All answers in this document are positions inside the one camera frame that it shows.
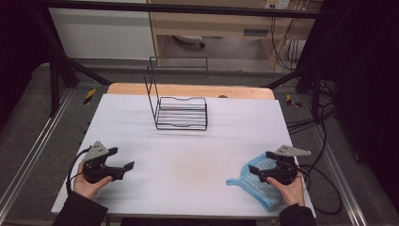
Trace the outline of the white chair base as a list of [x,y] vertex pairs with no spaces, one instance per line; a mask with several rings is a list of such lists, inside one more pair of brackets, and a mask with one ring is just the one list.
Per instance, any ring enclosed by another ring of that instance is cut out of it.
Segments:
[[203,41],[203,38],[201,36],[182,36],[182,35],[175,35],[175,39],[190,43],[190,44],[195,44],[199,48],[204,48],[206,44]]

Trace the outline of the aluminium rail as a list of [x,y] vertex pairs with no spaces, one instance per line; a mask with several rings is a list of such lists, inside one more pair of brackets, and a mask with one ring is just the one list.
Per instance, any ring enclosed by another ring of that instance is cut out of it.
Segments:
[[25,181],[29,177],[32,169],[35,167],[40,155],[46,146],[49,138],[53,134],[60,118],[62,117],[71,96],[74,93],[74,89],[67,89],[67,91],[62,95],[59,102],[60,107],[56,111],[55,115],[50,117],[45,123],[44,127],[40,131],[35,143],[30,148],[29,153],[24,159],[24,162],[19,167],[17,173],[13,177],[9,186],[7,187],[4,194],[0,197],[0,225],[5,221],[5,218],[17,199],[19,193],[21,192]]
[[340,165],[333,155],[332,149],[327,143],[327,133],[323,130],[321,124],[314,126],[313,132],[318,139],[323,151],[322,158],[327,165],[328,171],[332,177],[335,186],[342,196],[343,206],[349,216],[353,226],[367,226],[367,220],[361,211],[355,195],[348,184]]

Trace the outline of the white power strip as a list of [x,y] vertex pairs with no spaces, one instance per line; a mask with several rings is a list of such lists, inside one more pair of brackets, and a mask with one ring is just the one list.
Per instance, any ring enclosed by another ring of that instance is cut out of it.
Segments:
[[271,9],[287,9],[290,0],[266,0],[265,7]]

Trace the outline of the black curtain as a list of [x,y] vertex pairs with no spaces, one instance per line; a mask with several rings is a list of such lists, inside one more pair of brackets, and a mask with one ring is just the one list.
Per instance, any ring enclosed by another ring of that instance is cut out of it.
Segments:
[[44,40],[29,0],[0,0],[0,127],[44,62]]
[[312,45],[334,42],[321,74],[337,85],[337,107],[355,150],[399,207],[399,0],[324,0],[332,21],[313,27]]

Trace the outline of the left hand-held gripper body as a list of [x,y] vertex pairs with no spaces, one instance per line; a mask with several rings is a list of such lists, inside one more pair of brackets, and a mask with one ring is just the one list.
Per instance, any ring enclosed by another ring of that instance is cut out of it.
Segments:
[[85,179],[91,184],[101,181],[107,176],[111,176],[113,180],[121,180],[125,170],[123,167],[109,167],[105,164],[108,150],[100,141],[96,141],[85,155],[83,162],[83,174]]

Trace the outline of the black wire rack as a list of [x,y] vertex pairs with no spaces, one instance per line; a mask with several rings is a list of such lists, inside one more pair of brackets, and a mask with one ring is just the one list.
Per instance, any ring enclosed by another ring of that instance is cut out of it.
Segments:
[[144,81],[155,128],[206,131],[206,99],[194,94],[166,94],[161,86],[166,82],[207,77],[207,57],[151,56]]

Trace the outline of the white table mat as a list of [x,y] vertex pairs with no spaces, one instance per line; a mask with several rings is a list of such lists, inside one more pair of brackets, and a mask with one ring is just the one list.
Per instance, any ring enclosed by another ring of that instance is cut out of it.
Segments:
[[271,218],[282,210],[265,210],[229,178],[267,151],[291,142],[276,100],[210,98],[204,131],[159,130],[145,95],[105,94],[82,146],[101,141],[118,153],[110,166],[134,163],[120,181],[95,197],[112,217]]

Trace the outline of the blue striped cloth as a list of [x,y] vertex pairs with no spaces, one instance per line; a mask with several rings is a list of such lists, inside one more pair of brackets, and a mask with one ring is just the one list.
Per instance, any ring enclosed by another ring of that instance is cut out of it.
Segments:
[[273,210],[284,201],[284,199],[275,187],[268,184],[266,181],[262,183],[259,176],[251,174],[248,169],[249,165],[259,170],[271,170],[276,166],[276,161],[267,158],[265,153],[263,153],[243,166],[239,179],[228,179],[226,185],[240,186],[256,199],[264,209],[267,211]]

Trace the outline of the wooden desk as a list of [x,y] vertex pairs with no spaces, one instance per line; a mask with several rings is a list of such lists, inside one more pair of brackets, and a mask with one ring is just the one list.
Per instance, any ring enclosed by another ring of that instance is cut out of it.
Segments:
[[[266,8],[266,0],[147,0],[150,4],[196,5],[233,8]],[[287,9],[318,11],[323,0],[290,0]],[[274,69],[286,54],[287,40],[305,40],[312,29],[313,19],[268,18],[236,15],[162,13],[150,14],[155,53],[163,54],[166,36],[203,36],[253,38],[261,41],[263,51]]]

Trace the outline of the person's left hand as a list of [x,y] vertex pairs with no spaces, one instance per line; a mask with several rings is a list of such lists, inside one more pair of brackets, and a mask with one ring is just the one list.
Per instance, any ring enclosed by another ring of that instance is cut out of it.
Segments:
[[111,176],[107,176],[107,177],[103,178],[101,181],[91,184],[90,182],[88,182],[85,179],[85,177],[83,175],[83,167],[84,167],[84,163],[81,162],[78,165],[77,175],[73,180],[72,191],[81,195],[82,197],[92,200],[96,196],[97,192],[102,187],[109,184],[113,180],[113,178]]

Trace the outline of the person's right hand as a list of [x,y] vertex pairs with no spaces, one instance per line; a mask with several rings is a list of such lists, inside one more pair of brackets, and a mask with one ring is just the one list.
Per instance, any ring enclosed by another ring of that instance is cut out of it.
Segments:
[[295,179],[289,185],[283,185],[272,177],[267,177],[266,182],[280,192],[288,206],[294,204],[298,204],[299,206],[305,205],[302,175],[300,173],[297,174]]

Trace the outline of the black metal frame bar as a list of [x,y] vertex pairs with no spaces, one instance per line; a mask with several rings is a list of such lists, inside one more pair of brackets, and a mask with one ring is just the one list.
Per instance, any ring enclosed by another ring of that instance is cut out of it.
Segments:
[[71,1],[71,0],[37,0],[36,3],[47,8],[237,15],[237,16],[299,18],[299,19],[317,19],[319,17],[323,17],[323,14],[318,11],[298,11],[298,10],[282,10],[282,9],[232,8],[232,7],[212,7],[212,6],[140,4],[140,3]]

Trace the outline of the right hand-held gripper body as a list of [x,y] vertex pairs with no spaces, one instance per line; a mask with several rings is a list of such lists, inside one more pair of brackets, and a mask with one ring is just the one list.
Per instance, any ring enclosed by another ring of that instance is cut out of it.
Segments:
[[289,185],[297,176],[295,157],[311,155],[311,151],[287,145],[280,146],[273,153],[277,156],[277,159],[272,159],[276,161],[276,166],[273,169],[259,170],[259,179],[262,183],[267,177],[272,177],[283,185]]

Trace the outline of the yellow black tape strip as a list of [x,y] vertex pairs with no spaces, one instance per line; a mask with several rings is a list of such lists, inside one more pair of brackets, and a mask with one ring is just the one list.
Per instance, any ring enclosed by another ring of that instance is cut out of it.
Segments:
[[302,107],[301,103],[296,103],[293,101],[292,96],[290,94],[286,94],[286,104],[293,105],[295,107]]
[[84,100],[84,105],[89,105],[90,104],[90,101],[91,101],[92,97],[94,96],[95,92],[96,92],[96,89],[90,89],[88,91],[88,94],[87,94],[87,96],[86,96],[86,98]]

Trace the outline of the white panel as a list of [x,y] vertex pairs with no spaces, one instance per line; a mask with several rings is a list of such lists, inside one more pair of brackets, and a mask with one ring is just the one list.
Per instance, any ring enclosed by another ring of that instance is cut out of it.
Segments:
[[74,58],[147,59],[154,55],[144,12],[50,8],[64,51]]

